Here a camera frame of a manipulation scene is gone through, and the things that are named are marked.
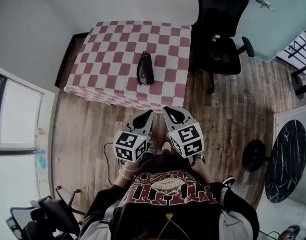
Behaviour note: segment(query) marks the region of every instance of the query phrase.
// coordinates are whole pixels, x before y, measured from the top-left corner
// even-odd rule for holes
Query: black marble tabletop
[[[306,165],[306,130],[298,120],[287,122],[275,141],[266,174],[266,196],[280,203],[295,189]]]

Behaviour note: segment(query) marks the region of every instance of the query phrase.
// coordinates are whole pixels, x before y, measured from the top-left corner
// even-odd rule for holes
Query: graphic print on shirt
[[[151,174],[141,173],[119,203],[175,206],[189,202],[217,204],[209,186],[200,185],[188,172],[175,170]]]

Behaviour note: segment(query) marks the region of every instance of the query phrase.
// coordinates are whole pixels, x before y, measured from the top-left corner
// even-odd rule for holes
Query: bracelet
[[[136,173],[138,171],[138,170],[129,170],[125,167],[125,165],[123,165],[122,168],[129,173]]]
[[[125,174],[123,173],[123,169],[119,169],[118,174],[121,175],[124,179],[126,179],[128,181],[132,181],[135,178],[135,176],[133,176],[132,178],[129,178],[129,177],[125,176]]]

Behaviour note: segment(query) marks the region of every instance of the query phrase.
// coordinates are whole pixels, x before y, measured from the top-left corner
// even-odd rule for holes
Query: office chair wheel
[[[210,87],[209,89],[208,89],[208,93],[209,94],[213,94],[215,92],[215,88],[214,87]]]

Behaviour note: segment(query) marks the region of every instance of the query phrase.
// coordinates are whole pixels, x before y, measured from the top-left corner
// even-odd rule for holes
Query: black cable
[[[264,233],[264,232],[262,232],[261,230],[259,230],[261,233],[263,233],[264,235],[266,235],[266,236],[268,236],[268,237],[270,237],[270,238],[272,238],[272,239],[275,239],[275,240],[277,240],[276,238],[274,238],[274,237],[272,237],[272,236],[270,236],[270,234],[271,233],[276,233],[276,234],[278,234],[278,236],[280,236],[281,234],[279,234],[277,231],[271,231],[270,233],[268,233],[268,234],[266,234],[266,233]]]
[[[103,151],[104,151],[104,155],[105,155],[105,157],[106,157],[106,162],[107,162],[107,179],[108,179],[108,182],[111,184],[111,186],[113,185],[112,184],[112,182],[110,181],[110,179],[109,179],[109,171],[110,171],[110,167],[109,167],[109,163],[108,163],[108,157],[107,157],[107,154],[105,153],[105,147],[106,147],[106,145],[108,145],[108,144],[113,144],[113,142],[108,142],[108,143],[106,143],[105,145],[104,145],[104,147],[103,147]]]

